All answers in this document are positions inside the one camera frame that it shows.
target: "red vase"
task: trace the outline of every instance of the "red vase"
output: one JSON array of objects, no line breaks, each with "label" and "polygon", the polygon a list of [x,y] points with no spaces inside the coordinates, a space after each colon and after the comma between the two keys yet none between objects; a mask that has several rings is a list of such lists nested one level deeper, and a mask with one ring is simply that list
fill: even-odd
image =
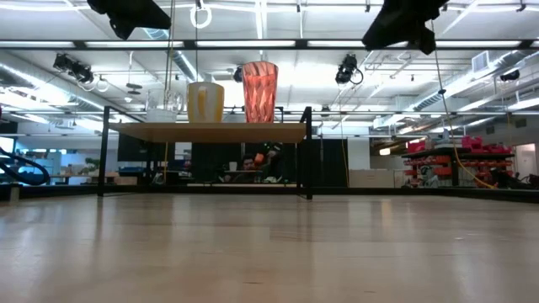
[{"label": "red vase", "polygon": [[279,67],[265,61],[243,65],[243,95],[248,123],[273,123]]}]

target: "ceiling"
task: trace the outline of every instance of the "ceiling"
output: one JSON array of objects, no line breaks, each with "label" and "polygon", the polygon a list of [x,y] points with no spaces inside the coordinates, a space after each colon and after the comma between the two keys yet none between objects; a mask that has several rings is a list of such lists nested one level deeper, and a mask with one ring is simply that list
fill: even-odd
[{"label": "ceiling", "polygon": [[[367,1],[357,0],[301,0],[302,12],[296,11],[297,0],[268,0],[267,22],[262,37],[257,30],[254,0],[206,0],[214,5],[212,20],[203,29],[196,29],[189,19],[190,8],[176,8],[173,21],[174,38],[199,40],[234,39],[361,39],[379,12],[382,0],[370,0],[371,11],[365,12]],[[169,6],[170,1],[156,1]],[[177,1],[178,6],[192,5],[193,1]],[[525,1],[528,8],[517,13],[519,0],[456,0],[449,1],[448,10],[435,20],[437,38],[443,39],[536,39],[539,29],[539,1]],[[86,7],[83,0],[22,0],[0,3],[0,40],[118,40],[110,29],[109,20]],[[148,39],[142,29],[136,29],[130,40]],[[17,50],[10,54],[56,75],[52,67],[57,51]],[[100,96],[125,109],[143,110],[148,90],[163,89],[167,56],[162,51],[136,51],[129,75],[127,51],[67,51],[69,56],[88,64],[95,74],[109,83]],[[365,81],[354,90],[339,87],[335,81],[338,64],[346,50],[267,50],[264,59],[280,68],[276,103],[289,110],[305,106],[332,105],[343,110],[395,110],[397,96],[413,97],[436,89],[438,73],[435,54],[423,55],[417,50],[374,51],[361,70]],[[352,52],[361,61],[368,52]],[[480,51],[438,52],[440,74],[446,80],[471,68],[471,59]],[[184,55],[199,73],[210,73],[225,87],[227,106],[243,105],[243,86],[232,80],[230,71],[250,61],[259,61],[257,50],[187,50]],[[536,66],[529,66],[528,77],[535,77]],[[173,65],[174,90],[185,95],[187,82],[183,73]],[[57,75],[75,83],[65,74]],[[125,101],[128,82],[141,84],[142,94],[129,103]],[[469,102],[493,94],[494,82],[486,80],[460,92],[457,97]],[[506,89],[514,83],[500,83]],[[357,120],[372,120],[361,117]]]}]

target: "black hose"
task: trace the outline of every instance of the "black hose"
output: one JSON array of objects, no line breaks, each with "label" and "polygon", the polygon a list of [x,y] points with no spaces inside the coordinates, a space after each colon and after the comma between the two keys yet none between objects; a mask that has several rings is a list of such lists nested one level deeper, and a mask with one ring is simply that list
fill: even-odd
[{"label": "black hose", "polygon": [[24,163],[27,163],[29,164],[30,166],[33,166],[37,169],[39,169],[42,173],[43,173],[43,178],[41,180],[32,180],[32,179],[27,179],[23,176],[21,176],[20,174],[18,174],[17,172],[14,172],[13,170],[11,170],[6,164],[0,162],[0,168],[11,178],[19,181],[19,182],[22,182],[22,183],[26,183],[28,185],[42,185],[42,184],[45,184],[47,182],[49,182],[49,180],[51,179],[51,177],[49,176],[49,172],[47,172],[47,170],[42,167],[40,164],[36,163],[36,162],[32,162],[28,159],[25,159],[23,157],[19,157],[17,155],[14,155],[12,153],[9,153],[7,151],[4,151],[1,147],[0,147],[0,154],[3,154],[4,156],[7,156],[9,158],[12,158],[12,159],[15,159],[15,160],[18,160],[20,162],[24,162]]}]

